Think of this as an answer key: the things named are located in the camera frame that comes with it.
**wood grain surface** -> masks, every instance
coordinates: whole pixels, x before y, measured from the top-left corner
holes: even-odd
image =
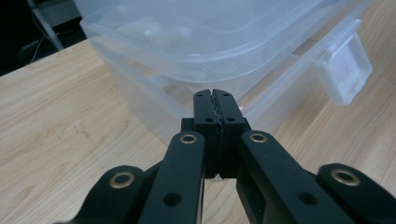
[[[351,165],[396,195],[396,2],[376,1],[361,40],[374,70],[335,106],[318,86],[275,137],[307,170]],[[129,111],[89,42],[0,77],[0,222],[71,219],[112,167],[148,169],[166,146]],[[206,181],[204,223],[248,223],[235,181]]]

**screw hole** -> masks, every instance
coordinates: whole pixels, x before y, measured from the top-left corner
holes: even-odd
[[[265,135],[260,134],[260,133],[253,133],[250,135],[249,138],[250,138],[250,140],[252,140],[253,142],[256,142],[256,143],[264,143],[268,140]]]
[[[354,174],[350,173],[347,170],[343,169],[334,169],[331,172],[332,178],[334,178],[336,181],[338,181],[341,184],[345,184],[351,187],[358,186],[361,181],[358,179],[357,176]]]
[[[134,182],[134,175],[131,172],[121,172],[113,175],[110,179],[110,186],[113,189],[123,189]]]
[[[180,142],[184,143],[184,144],[191,144],[194,143],[198,140],[198,138],[193,135],[193,134],[183,134],[180,137]]]
[[[298,199],[300,199],[300,201],[306,205],[316,205],[318,203],[317,197],[305,191],[299,193]]]
[[[168,193],[163,197],[163,202],[169,207],[174,207],[181,203],[181,196],[178,193]]]

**clear plastic container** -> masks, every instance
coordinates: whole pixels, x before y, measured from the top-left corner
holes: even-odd
[[[343,61],[324,55],[355,43],[371,2],[76,0],[131,109],[165,142],[203,89],[232,93],[253,128],[272,131],[315,87],[315,73]],[[363,63],[358,74],[370,63],[356,46],[347,49]]]

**black plastic part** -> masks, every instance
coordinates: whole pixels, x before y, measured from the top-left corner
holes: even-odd
[[[194,130],[205,137],[205,178],[213,178],[218,173],[218,124],[210,91],[195,93],[193,101]]]
[[[197,132],[173,137],[138,223],[201,223],[204,149]]]
[[[145,185],[143,191],[146,196],[149,195],[149,192],[151,191],[152,184],[154,183],[155,177],[158,174],[158,170],[160,170],[160,166],[161,166],[161,162],[157,162],[157,164],[151,166],[144,173]]]
[[[246,132],[241,143],[241,159],[266,201],[263,223],[353,223],[269,133]]]
[[[195,130],[194,119],[181,119],[181,127],[180,127],[181,132],[187,132],[187,131],[193,132],[194,130]]]
[[[318,182],[357,223],[396,223],[395,198],[362,172],[338,163],[324,165]]]
[[[236,190],[244,206],[250,223],[263,223],[265,200],[256,185],[247,185],[242,181],[236,181]]]
[[[236,178],[239,166],[237,146],[240,136],[249,130],[233,96],[226,91],[213,90],[212,102],[218,119],[218,172],[222,178]]]
[[[112,178],[124,173],[132,174],[133,182],[125,188],[114,189],[110,184]],[[141,204],[147,196],[143,191],[144,180],[143,171],[132,166],[119,166],[107,171],[91,189],[77,216],[67,223],[136,222],[141,212]]]

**dark background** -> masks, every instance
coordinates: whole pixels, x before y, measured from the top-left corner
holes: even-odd
[[[36,0],[37,3],[44,1],[46,0]],[[0,7],[0,76],[57,51],[37,28],[38,26],[42,29],[39,22],[35,25],[34,15],[25,0],[4,0],[2,4]],[[79,26],[80,20],[81,18],[77,18],[53,28],[65,48],[86,39]]]

